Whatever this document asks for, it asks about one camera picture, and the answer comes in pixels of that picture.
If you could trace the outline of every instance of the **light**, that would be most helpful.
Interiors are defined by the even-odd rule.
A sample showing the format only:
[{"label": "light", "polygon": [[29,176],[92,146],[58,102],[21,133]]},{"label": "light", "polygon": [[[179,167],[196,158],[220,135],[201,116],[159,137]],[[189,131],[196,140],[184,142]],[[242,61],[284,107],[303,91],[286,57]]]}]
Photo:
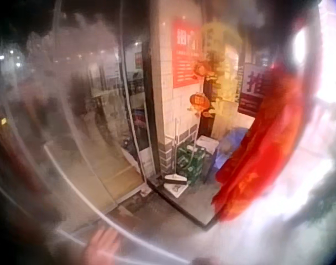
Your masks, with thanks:
[{"label": "light", "polygon": [[301,29],[293,41],[293,58],[297,64],[302,64],[306,58],[306,31]]},{"label": "light", "polygon": [[287,219],[298,211],[308,202],[311,190],[320,184],[321,180],[334,168],[334,163],[330,159],[321,160],[316,167],[311,170],[302,183],[299,184],[296,192],[288,198],[287,204],[283,207],[284,217]]}]

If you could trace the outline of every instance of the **storefront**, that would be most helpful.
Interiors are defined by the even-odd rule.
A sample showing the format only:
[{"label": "storefront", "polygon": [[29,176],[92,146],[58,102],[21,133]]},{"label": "storefront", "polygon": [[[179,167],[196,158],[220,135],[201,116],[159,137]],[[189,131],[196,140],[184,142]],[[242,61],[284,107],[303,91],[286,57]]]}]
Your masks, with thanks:
[{"label": "storefront", "polygon": [[102,213],[148,185],[201,228],[216,222],[215,175],[259,112],[273,58],[208,2],[121,1],[101,16],[64,1],[27,56],[0,49],[12,88],[0,101],[64,229],[97,219],[69,182]]}]

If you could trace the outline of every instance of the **tile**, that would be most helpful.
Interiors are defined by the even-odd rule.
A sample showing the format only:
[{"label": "tile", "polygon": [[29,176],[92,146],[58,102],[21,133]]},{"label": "tile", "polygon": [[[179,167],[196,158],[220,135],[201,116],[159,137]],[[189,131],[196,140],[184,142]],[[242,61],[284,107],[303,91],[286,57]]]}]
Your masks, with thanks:
[{"label": "tile", "polygon": [[167,144],[163,144],[162,142],[158,142],[158,149],[162,152],[168,152],[172,149],[172,141]]},{"label": "tile", "polygon": [[174,126],[173,119],[169,123],[164,124],[164,133],[166,136],[173,138],[175,135],[174,129],[175,129],[175,126]]},{"label": "tile", "polygon": [[161,48],[161,60],[162,61],[172,61],[172,48],[171,43],[169,41],[168,47],[162,47]]},{"label": "tile", "polygon": [[168,152],[163,152],[159,150],[159,156],[162,157],[163,159],[169,159],[172,157],[172,149],[169,150]]},{"label": "tile", "polygon": [[193,140],[192,134],[186,139],[186,141],[191,142]]},{"label": "tile", "polygon": [[168,100],[171,100],[173,98],[173,89],[172,88],[166,88],[162,90],[162,101],[166,102]]},{"label": "tile", "polygon": [[197,129],[197,124],[190,128],[190,134],[192,134]]},{"label": "tile", "polygon": [[179,142],[181,142],[182,140],[184,140],[188,136],[189,136],[189,130],[186,130],[181,135],[179,135]]},{"label": "tile", "polygon": [[172,172],[172,167],[171,166],[164,166],[164,165],[161,165],[161,171],[166,173],[166,174],[170,174]]},{"label": "tile", "polygon": [[162,75],[172,75],[173,65],[172,61],[162,61],[161,60],[161,74]]},{"label": "tile", "polygon": [[182,93],[181,87],[173,88],[173,98],[180,98],[181,93]]},{"label": "tile", "polygon": [[162,88],[166,89],[173,89],[173,75],[172,74],[166,74],[161,76],[162,81]]},{"label": "tile", "polygon": [[172,158],[165,160],[160,158],[160,164],[165,166],[165,167],[170,167],[172,165]]},{"label": "tile", "polygon": [[166,100],[166,101],[163,102],[164,113],[172,111],[172,105],[173,105],[173,103],[174,103],[173,100]]},{"label": "tile", "polygon": [[174,109],[175,117],[180,116],[180,108],[181,108],[180,104],[181,104],[181,98],[180,97],[178,97],[178,98],[173,97],[172,108]]},{"label": "tile", "polygon": [[167,111],[163,114],[163,122],[164,124],[173,122],[173,111]]}]

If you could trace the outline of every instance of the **hanging decoration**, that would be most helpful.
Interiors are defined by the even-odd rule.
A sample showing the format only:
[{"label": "hanging decoration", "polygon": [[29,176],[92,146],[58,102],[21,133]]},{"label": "hanging decoration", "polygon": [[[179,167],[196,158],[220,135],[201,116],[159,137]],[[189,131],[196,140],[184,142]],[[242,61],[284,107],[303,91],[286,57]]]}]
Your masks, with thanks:
[{"label": "hanging decoration", "polygon": [[236,30],[216,20],[203,27],[202,36],[206,55],[204,65],[209,65],[205,77],[207,81],[212,81],[215,94],[211,100],[234,102],[238,83],[238,52],[242,39]]},{"label": "hanging decoration", "polygon": [[203,115],[206,118],[211,118],[214,109],[209,109],[211,104],[210,100],[205,96],[204,93],[195,93],[190,96],[191,107],[188,108],[189,111],[195,112],[196,117]]}]

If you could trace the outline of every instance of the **red poster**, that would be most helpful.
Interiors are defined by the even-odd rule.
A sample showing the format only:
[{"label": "red poster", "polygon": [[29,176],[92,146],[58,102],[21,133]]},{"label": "red poster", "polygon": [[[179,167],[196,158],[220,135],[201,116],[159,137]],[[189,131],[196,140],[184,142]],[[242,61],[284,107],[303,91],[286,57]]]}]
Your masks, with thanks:
[{"label": "red poster", "polygon": [[173,88],[197,84],[192,78],[194,62],[199,58],[200,28],[186,23],[184,20],[173,22],[172,61]]},{"label": "red poster", "polygon": [[269,87],[265,71],[266,68],[251,63],[244,65],[238,112],[252,117],[258,113]]},{"label": "red poster", "polygon": [[135,52],[135,68],[142,69],[142,53]]}]

